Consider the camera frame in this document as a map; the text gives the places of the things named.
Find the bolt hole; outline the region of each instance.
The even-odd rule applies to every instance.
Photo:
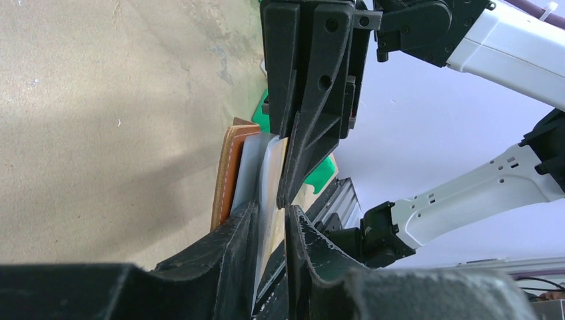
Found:
[[[334,18],[330,18],[326,20],[326,30],[328,32],[335,32],[337,31],[337,27],[339,26],[339,24],[337,23],[337,20]]]
[[[331,85],[332,85],[332,79],[330,79],[330,77],[328,77],[327,75],[323,75],[318,80],[318,87],[322,91],[327,91],[328,89],[330,89]]]
[[[359,24],[362,25],[363,27],[366,27],[369,25],[369,18],[368,17],[361,17],[361,19],[359,19]]]

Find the white backdrop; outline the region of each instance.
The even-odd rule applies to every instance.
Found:
[[[557,13],[565,14],[565,5]],[[361,102],[356,127],[335,155],[340,176],[352,177],[363,211],[489,161],[551,110],[487,80],[403,53],[377,63],[374,43]],[[561,200],[502,213],[445,234],[393,267],[565,256],[564,211]]]

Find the stitching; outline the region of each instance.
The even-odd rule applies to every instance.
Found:
[[[235,135],[235,136],[232,138],[232,140],[231,140],[230,149],[229,149],[229,151],[228,151],[228,154],[229,154],[229,157],[228,157],[228,166],[226,167],[226,174],[225,174],[225,178],[224,178],[224,187],[223,187],[223,190],[222,190],[222,202],[220,203],[220,212],[221,212],[222,208],[224,207],[224,200],[226,199],[226,198],[225,198],[225,195],[226,195],[226,186],[227,186],[227,181],[228,181],[228,175],[227,175],[227,173],[229,172],[229,169],[230,169],[230,164],[231,164],[231,151],[233,150],[233,144],[234,144],[234,142],[235,142],[235,139],[236,139],[236,138],[239,138],[239,137],[246,137],[246,136],[248,136],[248,135],[256,135],[257,133],[258,133],[258,132],[251,132],[251,133],[245,133],[245,134],[242,134],[242,135]],[[217,228],[219,225],[220,225],[220,221],[218,220],[218,221],[216,221],[216,228]]]

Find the brown leather wallet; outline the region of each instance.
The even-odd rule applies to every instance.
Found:
[[[218,166],[218,175],[216,177],[214,203],[212,204],[210,232],[222,225],[229,217],[237,183],[239,163],[241,162],[243,143],[245,138],[257,133],[259,133],[259,125],[256,123],[234,118],[233,125],[229,127],[224,136],[220,165]]]

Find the beige wall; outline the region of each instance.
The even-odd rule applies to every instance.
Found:
[[[0,1],[0,263],[151,268],[209,230],[257,0]]]

